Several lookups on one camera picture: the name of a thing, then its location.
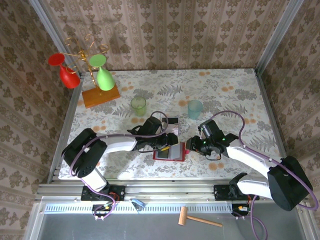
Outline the wooden mallet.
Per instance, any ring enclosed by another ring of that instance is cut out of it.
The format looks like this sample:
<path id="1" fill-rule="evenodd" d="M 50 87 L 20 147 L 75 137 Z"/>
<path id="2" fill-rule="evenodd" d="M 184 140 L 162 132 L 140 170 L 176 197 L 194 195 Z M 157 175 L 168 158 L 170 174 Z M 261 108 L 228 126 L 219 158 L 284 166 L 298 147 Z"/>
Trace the wooden mallet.
<path id="1" fill-rule="evenodd" d="M 216 227 L 221 227 L 221 228 L 223 227 L 223 225 L 221 223 L 217 223 L 217 222 L 213 222 L 210 220 L 206 220 L 206 219 L 202 219 L 199 217 L 194 217 L 194 216 L 188 215 L 188 208 L 186 206 L 182 206 L 180 209 L 178 224 L 181 226 L 185 226 L 187 220 L 192 220 L 192 221 L 196 221 L 199 223 L 204 223 L 204 224 L 208 224 L 208 225 L 212 225 L 212 226 L 216 226 Z"/>

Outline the green translucent plastic cup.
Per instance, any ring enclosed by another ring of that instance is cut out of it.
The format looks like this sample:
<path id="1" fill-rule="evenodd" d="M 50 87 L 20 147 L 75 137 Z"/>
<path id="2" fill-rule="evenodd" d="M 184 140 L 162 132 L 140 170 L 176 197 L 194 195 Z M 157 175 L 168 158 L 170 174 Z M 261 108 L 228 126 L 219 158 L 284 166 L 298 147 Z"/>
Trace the green translucent plastic cup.
<path id="1" fill-rule="evenodd" d="M 131 100 L 130 105 L 137 116 L 142 117 L 146 114 L 147 101 L 144 97 L 142 96 L 134 97 Z"/>

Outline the pink card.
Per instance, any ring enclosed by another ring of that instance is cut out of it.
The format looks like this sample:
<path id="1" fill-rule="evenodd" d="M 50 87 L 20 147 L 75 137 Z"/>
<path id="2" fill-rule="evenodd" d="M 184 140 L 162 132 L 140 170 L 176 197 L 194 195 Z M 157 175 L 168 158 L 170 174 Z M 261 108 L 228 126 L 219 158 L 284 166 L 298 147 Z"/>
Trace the pink card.
<path id="1" fill-rule="evenodd" d="M 180 128 L 179 128 L 179 124 L 178 124 L 178 123 L 168 124 L 167 127 L 166 127 L 165 132 L 166 132 L 167 134 L 173 133 L 173 134 L 175 134 L 176 136 L 179 136 L 179 134 L 180 134 L 180 133 L 179 133 L 179 132 L 180 132 L 179 129 L 180 129 Z"/>

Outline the aluminium cross rail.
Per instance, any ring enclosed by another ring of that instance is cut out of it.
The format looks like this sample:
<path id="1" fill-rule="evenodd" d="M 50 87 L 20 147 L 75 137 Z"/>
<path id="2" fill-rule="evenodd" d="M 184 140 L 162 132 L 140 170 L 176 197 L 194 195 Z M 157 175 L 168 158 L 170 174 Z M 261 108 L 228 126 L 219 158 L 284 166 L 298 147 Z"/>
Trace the aluminium cross rail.
<path id="1" fill-rule="evenodd" d="M 227 185 L 228 179 L 111 179 L 111 185 L 125 186 L 125 199 L 138 198 L 146 202 L 168 201 L 178 202 L 186 200 L 191 202 L 213 202 L 214 185 Z M 51 183 L 40 184 L 35 196 L 36 201 L 43 197 L 81 198 L 83 183 L 79 180 L 53 180 Z"/>

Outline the red leather card holder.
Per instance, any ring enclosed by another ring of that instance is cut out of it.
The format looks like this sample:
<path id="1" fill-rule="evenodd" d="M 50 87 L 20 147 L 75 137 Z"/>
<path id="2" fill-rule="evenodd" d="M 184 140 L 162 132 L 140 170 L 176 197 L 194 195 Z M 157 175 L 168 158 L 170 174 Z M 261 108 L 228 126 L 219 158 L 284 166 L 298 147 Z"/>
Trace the red leather card holder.
<path id="1" fill-rule="evenodd" d="M 185 161 L 186 148 L 185 148 L 184 142 L 170 146 L 168 159 L 157 159 L 156 152 L 158 152 L 158 150 L 155 150 L 153 152 L 153 158 L 152 158 L 153 160 L 171 161 L 171 162 L 184 162 Z"/>

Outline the red plastic goblet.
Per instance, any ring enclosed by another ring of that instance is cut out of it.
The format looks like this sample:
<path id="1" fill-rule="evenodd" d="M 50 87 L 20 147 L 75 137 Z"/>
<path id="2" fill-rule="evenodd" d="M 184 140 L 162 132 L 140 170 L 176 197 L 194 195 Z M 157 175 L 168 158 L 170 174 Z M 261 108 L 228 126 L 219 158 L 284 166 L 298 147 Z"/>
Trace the red plastic goblet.
<path id="1" fill-rule="evenodd" d="M 63 53 L 55 53 L 48 59 L 48 64 L 53 67 L 59 67 L 59 75 L 62 83 L 68 89 L 74 89 L 80 84 L 80 78 L 72 69 L 64 66 L 65 55 Z"/>

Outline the teal translucent plastic cup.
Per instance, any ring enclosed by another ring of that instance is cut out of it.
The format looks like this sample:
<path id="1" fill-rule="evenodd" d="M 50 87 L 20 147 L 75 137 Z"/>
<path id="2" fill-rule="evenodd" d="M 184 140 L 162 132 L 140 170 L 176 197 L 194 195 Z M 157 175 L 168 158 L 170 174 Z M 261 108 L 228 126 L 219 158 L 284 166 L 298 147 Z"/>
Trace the teal translucent plastic cup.
<path id="1" fill-rule="evenodd" d="M 199 100 L 191 100 L 188 102 L 188 117 L 197 120 L 203 110 L 203 104 Z"/>

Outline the white perforated metal strip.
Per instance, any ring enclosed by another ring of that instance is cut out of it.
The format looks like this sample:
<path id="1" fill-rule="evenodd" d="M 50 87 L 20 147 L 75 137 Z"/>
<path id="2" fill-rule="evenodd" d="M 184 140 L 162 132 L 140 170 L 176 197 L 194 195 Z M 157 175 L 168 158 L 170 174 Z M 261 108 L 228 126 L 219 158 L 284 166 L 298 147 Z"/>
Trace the white perforated metal strip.
<path id="1" fill-rule="evenodd" d="M 92 214 L 91 203 L 50 203 L 43 210 L 45 214 Z M 231 214 L 231 203 L 148 203 L 145 207 L 136 208 L 131 202 L 120 202 L 113 214 L 178 214 L 182 207 L 187 207 L 189 213 Z"/>

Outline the aluminium corner post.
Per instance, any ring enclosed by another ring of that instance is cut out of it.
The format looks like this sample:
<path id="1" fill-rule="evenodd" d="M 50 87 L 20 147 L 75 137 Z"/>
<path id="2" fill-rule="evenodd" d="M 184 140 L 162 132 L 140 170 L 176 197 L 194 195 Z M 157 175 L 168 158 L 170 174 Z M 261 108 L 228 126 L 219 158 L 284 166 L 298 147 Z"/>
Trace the aluminium corner post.
<path id="1" fill-rule="evenodd" d="M 269 42 L 267 43 L 262 56 L 260 57 L 255 72 L 262 75 L 267 65 L 269 64 L 272 56 L 275 54 L 278 46 L 280 45 L 283 37 L 288 31 L 291 23 L 293 22 L 296 14 L 301 8 L 304 0 L 289 0 L 285 11 L 283 12 Z"/>
<path id="2" fill-rule="evenodd" d="M 75 57 L 69 55 L 71 52 L 69 48 L 65 45 L 65 40 L 62 38 L 58 31 L 58 27 L 54 23 L 53 19 L 50 17 L 48 11 L 44 7 L 41 0 L 28 0 L 31 6 L 34 8 L 36 14 L 38 15 L 40 21 L 44 25 L 45 30 L 51 37 L 54 45 L 56 46 L 59 53 L 65 53 L 65 63 L 69 65 L 69 68 L 75 67 L 75 72 L 78 76 L 81 76 L 82 71 L 79 70 L 73 63 Z"/>

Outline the clear acrylic card box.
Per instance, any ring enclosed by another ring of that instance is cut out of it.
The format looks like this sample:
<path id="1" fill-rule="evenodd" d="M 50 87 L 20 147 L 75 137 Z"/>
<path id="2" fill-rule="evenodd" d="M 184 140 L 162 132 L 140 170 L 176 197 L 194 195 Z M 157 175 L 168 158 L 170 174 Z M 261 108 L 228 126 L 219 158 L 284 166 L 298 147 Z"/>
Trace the clear acrylic card box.
<path id="1" fill-rule="evenodd" d="M 164 114 L 167 116 L 167 118 L 173 118 L 173 117 L 179 118 L 178 124 L 179 124 L 179 128 L 180 128 L 180 113 L 178 111 L 167 111 Z M 168 125 L 168 119 L 166 119 L 166 117 L 162 113 L 159 113 L 158 117 L 162 123 L 162 128 L 166 129 L 167 125 Z"/>

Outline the green plastic goblet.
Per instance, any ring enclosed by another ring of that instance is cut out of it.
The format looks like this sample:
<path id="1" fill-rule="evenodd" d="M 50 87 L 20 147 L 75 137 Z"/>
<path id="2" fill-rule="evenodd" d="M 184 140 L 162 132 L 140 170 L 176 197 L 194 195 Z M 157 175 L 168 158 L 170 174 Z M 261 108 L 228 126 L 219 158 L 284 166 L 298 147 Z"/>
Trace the green plastic goblet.
<path id="1" fill-rule="evenodd" d="M 93 55 L 89 60 L 89 64 L 93 68 L 98 68 L 96 80 L 102 91 L 110 91 L 115 86 L 112 74 L 104 68 L 106 62 L 107 59 L 102 54 Z"/>

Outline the aluminium side rail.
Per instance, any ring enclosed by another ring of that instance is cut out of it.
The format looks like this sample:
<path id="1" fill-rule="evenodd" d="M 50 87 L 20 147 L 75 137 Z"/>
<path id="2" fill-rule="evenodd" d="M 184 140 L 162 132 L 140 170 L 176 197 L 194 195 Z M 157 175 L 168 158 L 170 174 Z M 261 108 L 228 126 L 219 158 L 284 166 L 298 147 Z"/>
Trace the aluminium side rail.
<path id="1" fill-rule="evenodd" d="M 71 127 L 74 119 L 74 115 L 76 112 L 78 100 L 80 97 L 80 94 L 82 92 L 82 85 L 85 78 L 84 73 L 80 73 L 80 84 L 77 86 L 71 95 L 69 106 L 65 115 L 64 123 L 62 126 L 62 130 L 59 136 L 59 140 L 57 143 L 57 147 L 53 156 L 52 164 L 50 167 L 50 171 L 48 174 L 48 178 L 46 183 L 51 184 L 55 175 L 55 170 L 61 165 L 62 162 L 62 151 L 66 147 L 69 139 L 69 135 L 71 132 Z"/>
<path id="2" fill-rule="evenodd" d="M 257 80 L 257 83 L 258 83 L 258 86 L 260 89 L 260 93 L 261 93 L 261 96 L 262 96 L 262 99 L 264 102 L 264 106 L 266 108 L 266 112 L 267 112 L 267 115 L 268 115 L 268 118 L 270 121 L 270 125 L 272 128 L 273 134 L 274 134 L 274 138 L 275 138 L 275 141 L 276 141 L 276 144 L 278 147 L 279 154 L 282 158 L 287 157 L 285 146 L 284 146 L 282 138 L 281 138 L 281 132 L 278 128 L 277 121 L 276 121 L 270 100 L 268 98 L 268 94 L 266 92 L 263 80 L 256 69 L 254 69 L 253 72 L 255 74 L 255 77 L 256 77 L 256 80 Z"/>

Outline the floral patterned table cover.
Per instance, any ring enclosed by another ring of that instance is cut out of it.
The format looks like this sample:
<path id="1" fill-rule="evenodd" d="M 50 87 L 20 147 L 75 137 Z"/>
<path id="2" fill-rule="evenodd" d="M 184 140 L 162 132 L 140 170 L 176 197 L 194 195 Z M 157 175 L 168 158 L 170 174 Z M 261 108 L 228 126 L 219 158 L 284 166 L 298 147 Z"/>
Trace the floral patterned table cover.
<path id="1" fill-rule="evenodd" d="M 68 139 L 85 128 L 102 134 L 124 133 L 142 125 L 147 116 L 179 112 L 180 142 L 198 135 L 198 126 L 213 118 L 225 134 L 241 134 L 242 140 L 267 154 L 280 156 L 264 100 L 253 69 L 139 70 L 113 73 L 120 97 L 86 108 L 80 94 Z M 137 116 L 134 97 L 146 100 L 146 113 Z M 199 100 L 203 109 L 194 120 L 188 102 Z M 231 179 L 241 172 L 256 175 L 247 165 L 227 157 L 210 161 L 189 153 L 183 162 L 154 160 L 152 153 L 120 151 L 105 154 L 97 165 L 108 180 L 133 179 Z"/>

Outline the grey metal shelf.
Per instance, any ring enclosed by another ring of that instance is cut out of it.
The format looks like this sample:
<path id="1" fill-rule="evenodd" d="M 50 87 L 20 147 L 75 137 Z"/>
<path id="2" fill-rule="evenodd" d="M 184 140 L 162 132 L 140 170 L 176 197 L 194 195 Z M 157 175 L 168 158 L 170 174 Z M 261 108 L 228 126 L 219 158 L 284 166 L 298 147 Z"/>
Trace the grey metal shelf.
<path id="1" fill-rule="evenodd" d="M 45 214 L 47 204 L 34 205 L 23 240 L 320 240 L 312 214 L 304 209 L 284 211 L 271 202 L 254 204 L 254 214 L 242 219 L 232 213 L 190 213 L 220 223 L 217 227 L 188 219 L 180 213 L 114 214 L 95 220 L 88 214 Z"/>

